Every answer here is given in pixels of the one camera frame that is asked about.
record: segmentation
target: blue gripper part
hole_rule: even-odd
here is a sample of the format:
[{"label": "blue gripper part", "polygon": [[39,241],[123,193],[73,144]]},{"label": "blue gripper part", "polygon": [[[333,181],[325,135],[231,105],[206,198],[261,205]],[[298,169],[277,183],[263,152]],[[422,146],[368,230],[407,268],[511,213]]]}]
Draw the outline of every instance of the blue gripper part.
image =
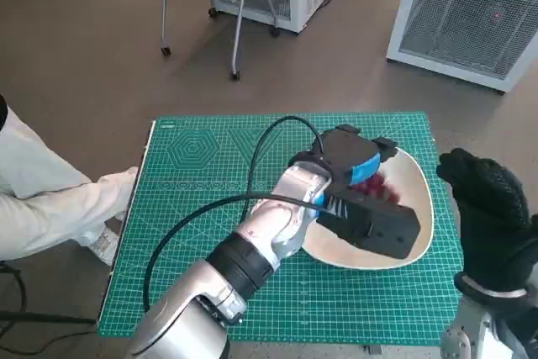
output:
[{"label": "blue gripper part", "polygon": [[353,167],[353,171],[351,173],[350,185],[355,185],[355,184],[358,184],[359,182],[366,181],[368,178],[373,176],[377,172],[377,170],[379,170],[380,165],[381,165],[381,154],[377,153],[370,160],[365,161],[359,166]]}]

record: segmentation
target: white bowl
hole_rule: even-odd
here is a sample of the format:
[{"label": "white bowl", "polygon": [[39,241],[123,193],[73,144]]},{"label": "white bowl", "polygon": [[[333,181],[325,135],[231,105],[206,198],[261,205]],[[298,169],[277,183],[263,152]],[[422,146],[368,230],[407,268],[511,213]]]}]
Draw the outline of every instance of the white bowl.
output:
[{"label": "white bowl", "polygon": [[335,267],[382,270],[405,267],[420,259],[430,248],[434,236],[434,207],[430,188],[416,160],[406,151],[382,163],[379,171],[400,196],[399,204],[414,209],[420,222],[420,232],[409,256],[403,260],[361,250],[339,239],[317,222],[312,223],[303,248],[314,259]]}]

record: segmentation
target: green cutting mat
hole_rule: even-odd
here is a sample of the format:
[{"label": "green cutting mat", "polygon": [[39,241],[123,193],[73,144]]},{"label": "green cutting mat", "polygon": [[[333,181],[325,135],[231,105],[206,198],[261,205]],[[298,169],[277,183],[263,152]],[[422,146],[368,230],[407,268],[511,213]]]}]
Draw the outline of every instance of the green cutting mat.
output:
[{"label": "green cutting mat", "polygon": [[[261,132],[281,115],[166,117],[150,135],[99,333],[129,336],[142,317],[142,278],[150,254],[182,217],[245,190],[247,168]],[[385,136],[422,166],[435,203],[435,238],[428,253],[405,268],[380,272],[339,269],[300,251],[286,260],[248,302],[235,341],[437,345],[459,298],[452,284],[461,252],[446,187],[435,175],[437,151],[423,113],[301,114],[320,131],[353,124],[364,136]],[[254,189],[270,191],[288,159],[313,136],[299,123],[277,127],[261,153]],[[235,226],[241,203],[205,214],[182,230],[154,270],[155,302]]]}]

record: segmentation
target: hand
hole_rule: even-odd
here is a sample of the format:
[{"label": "hand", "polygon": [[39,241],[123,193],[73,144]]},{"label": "hand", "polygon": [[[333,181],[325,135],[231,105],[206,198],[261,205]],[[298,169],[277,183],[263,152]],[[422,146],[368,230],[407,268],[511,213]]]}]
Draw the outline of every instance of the hand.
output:
[{"label": "hand", "polygon": [[440,157],[461,215],[464,272],[483,288],[524,288],[538,262],[538,216],[529,216],[520,181],[496,161],[463,149]]}]

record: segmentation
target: gray floor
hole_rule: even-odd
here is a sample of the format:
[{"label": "gray floor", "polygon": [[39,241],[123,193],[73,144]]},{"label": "gray floor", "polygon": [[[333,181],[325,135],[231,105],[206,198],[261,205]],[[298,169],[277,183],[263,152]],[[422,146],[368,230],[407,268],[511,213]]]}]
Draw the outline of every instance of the gray floor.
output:
[{"label": "gray floor", "polygon": [[[51,148],[92,178],[138,163],[149,122],[161,114],[424,110],[440,150],[459,145],[499,159],[524,179],[536,206],[538,70],[500,97],[387,64],[398,2],[333,0],[299,37],[274,40],[266,27],[246,24],[243,80],[232,83],[234,20],[209,20],[204,1],[170,0],[173,55],[164,61],[160,0],[0,0],[0,92]],[[97,315],[107,272],[87,251],[67,243],[16,264],[24,269],[31,309]],[[0,284],[0,299],[0,307],[15,307],[13,285]],[[69,330],[20,325],[4,343],[32,349]],[[119,358],[124,349],[123,340],[92,336],[43,357]],[[361,355],[357,346],[233,347],[233,358]],[[384,357],[438,354],[391,348]]]}]

